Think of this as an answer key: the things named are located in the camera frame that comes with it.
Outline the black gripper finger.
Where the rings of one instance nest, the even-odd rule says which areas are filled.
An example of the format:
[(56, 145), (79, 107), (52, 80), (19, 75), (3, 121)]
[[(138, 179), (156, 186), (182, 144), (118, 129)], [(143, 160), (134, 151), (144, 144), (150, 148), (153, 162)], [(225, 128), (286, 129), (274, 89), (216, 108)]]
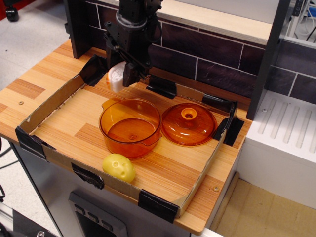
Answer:
[(126, 63), (123, 71), (123, 86), (129, 87), (140, 81), (141, 66), (134, 63)]
[(106, 47), (106, 54), (107, 54), (107, 66), (108, 69), (111, 69), (115, 65), (126, 62), (124, 58), (125, 51), (118, 45), (116, 46), (108, 46)]

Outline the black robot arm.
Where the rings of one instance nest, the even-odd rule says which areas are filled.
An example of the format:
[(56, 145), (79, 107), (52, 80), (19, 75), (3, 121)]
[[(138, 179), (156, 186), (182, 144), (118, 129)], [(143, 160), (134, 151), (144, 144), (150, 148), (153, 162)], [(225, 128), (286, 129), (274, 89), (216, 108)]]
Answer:
[(108, 68), (125, 62), (124, 87), (149, 77), (153, 64), (149, 47), (162, 37), (161, 24), (156, 12), (160, 0), (121, 0), (116, 12), (116, 22), (105, 23)]

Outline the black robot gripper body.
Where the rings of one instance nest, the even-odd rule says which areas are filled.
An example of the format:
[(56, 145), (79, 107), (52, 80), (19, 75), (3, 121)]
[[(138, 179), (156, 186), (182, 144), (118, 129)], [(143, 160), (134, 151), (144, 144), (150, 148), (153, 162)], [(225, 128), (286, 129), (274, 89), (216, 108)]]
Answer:
[(152, 63), (148, 48), (151, 45), (147, 36), (148, 15), (146, 11), (117, 11), (116, 20), (105, 23), (106, 46), (120, 46), (126, 63), (141, 66), (140, 78), (149, 76)]

